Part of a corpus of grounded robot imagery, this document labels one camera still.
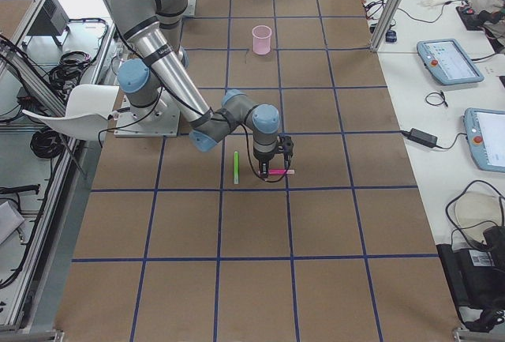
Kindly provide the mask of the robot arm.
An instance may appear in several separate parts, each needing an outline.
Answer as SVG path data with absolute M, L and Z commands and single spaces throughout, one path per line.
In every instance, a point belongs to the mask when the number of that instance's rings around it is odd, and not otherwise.
M 253 147 L 248 150 L 258 166 L 254 174 L 266 180 L 270 161 L 282 152 L 280 115 L 270 104 L 259 104 L 238 90 L 230 90 L 213 111 L 188 75 L 161 20 L 181 20 L 188 0 L 110 0 L 111 16 L 124 39 L 133 44 L 143 63 L 161 81 L 193 128 L 190 139 L 202 152 L 214 148 L 238 126 L 248 127 Z

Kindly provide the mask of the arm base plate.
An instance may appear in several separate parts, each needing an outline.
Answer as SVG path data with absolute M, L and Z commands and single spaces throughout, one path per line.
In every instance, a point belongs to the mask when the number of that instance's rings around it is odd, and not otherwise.
M 154 102 L 145 107 L 138 107 L 137 100 L 131 102 L 133 94 L 124 94 L 123 103 L 129 110 L 118 116 L 115 137 L 177 136 L 180 110 L 163 87 L 158 87 L 154 93 Z
M 194 18 L 196 16 L 196 0 L 188 0 L 185 11 L 182 14 L 183 17 Z

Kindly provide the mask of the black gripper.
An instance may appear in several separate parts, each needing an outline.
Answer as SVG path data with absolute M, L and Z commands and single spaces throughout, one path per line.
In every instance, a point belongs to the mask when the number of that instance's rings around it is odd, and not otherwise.
M 270 152 L 261 152 L 259 150 L 254 150 L 253 155 L 258 162 L 258 171 L 259 175 L 262 179 L 267 179 L 269 176 L 269 163 L 275 157 L 275 153 L 273 151 Z

